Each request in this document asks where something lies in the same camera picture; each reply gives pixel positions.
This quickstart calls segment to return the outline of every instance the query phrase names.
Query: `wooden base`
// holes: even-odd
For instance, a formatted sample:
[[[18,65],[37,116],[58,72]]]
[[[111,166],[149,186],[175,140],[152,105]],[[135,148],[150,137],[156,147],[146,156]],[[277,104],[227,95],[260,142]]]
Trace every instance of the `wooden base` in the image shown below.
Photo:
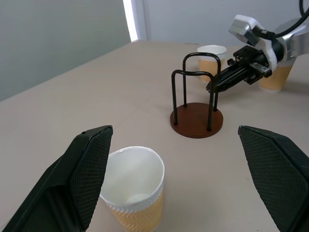
[[[201,139],[218,133],[223,125],[223,115],[217,110],[212,115],[212,128],[207,131],[209,105],[189,103],[187,107],[177,108],[178,125],[174,125],[174,112],[170,115],[170,124],[178,133],[188,138]]]

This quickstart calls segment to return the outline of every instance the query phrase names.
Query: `black cable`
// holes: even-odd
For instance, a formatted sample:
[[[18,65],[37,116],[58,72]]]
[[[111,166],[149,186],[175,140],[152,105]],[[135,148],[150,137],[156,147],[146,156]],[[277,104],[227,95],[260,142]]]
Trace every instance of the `black cable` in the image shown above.
[[[308,18],[308,16],[309,16],[309,8],[307,9],[307,11],[302,15],[302,17],[293,26],[291,26],[289,29],[287,29],[287,30],[285,30],[285,31],[283,31],[279,34],[276,34],[275,38],[285,36],[288,33],[292,32],[293,30],[298,28]]]
[[[304,11],[304,0],[299,0],[299,11],[300,11],[301,16],[303,16],[305,14],[305,11]]]

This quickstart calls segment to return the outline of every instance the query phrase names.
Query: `beige table surface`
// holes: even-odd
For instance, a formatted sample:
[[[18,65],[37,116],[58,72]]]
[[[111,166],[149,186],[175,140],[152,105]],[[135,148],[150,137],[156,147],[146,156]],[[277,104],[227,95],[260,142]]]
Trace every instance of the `beige table surface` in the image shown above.
[[[241,83],[220,94],[221,131],[189,139],[169,125],[171,72],[198,45],[135,42],[0,102],[0,225],[5,224],[45,169],[77,134],[111,124],[111,152],[141,145],[166,166],[165,203],[158,232],[276,232],[252,182],[237,134],[239,125],[290,137],[309,154],[308,58],[303,56],[284,91],[262,92]],[[237,48],[229,48],[229,54]],[[196,70],[197,60],[189,62]],[[182,102],[181,78],[177,82]],[[208,102],[197,77],[188,102]],[[120,232],[99,199],[89,232]]]

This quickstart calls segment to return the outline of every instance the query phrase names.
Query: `white paper cup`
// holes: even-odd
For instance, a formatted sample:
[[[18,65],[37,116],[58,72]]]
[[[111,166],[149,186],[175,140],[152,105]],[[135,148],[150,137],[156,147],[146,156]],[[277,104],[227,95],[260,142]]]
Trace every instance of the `white paper cup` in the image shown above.
[[[262,78],[259,81],[259,86],[266,92],[280,92],[289,77],[292,67],[296,59],[292,59],[288,62],[279,62],[274,73],[268,78]]]
[[[226,47],[218,45],[208,45],[199,47],[197,49],[197,52],[207,52],[217,55],[221,61],[221,68],[223,67],[226,58]],[[217,61],[212,57],[200,56],[198,59],[199,70],[203,72],[209,72],[213,76],[217,74],[217,65]],[[210,81],[210,78],[208,76],[201,76],[201,80],[205,83],[208,83]]]
[[[129,232],[151,232],[160,223],[165,167],[152,149],[134,146],[109,155],[100,197]]]

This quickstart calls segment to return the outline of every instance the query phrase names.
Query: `white wall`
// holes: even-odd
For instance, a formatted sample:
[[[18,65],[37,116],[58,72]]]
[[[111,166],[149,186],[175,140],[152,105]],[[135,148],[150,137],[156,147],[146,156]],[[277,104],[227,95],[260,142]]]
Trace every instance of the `white wall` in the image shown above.
[[[298,0],[144,0],[144,8],[149,40],[225,46],[242,44],[228,32],[237,14],[268,30],[300,16]]]
[[[129,42],[123,0],[0,0],[0,101]]]

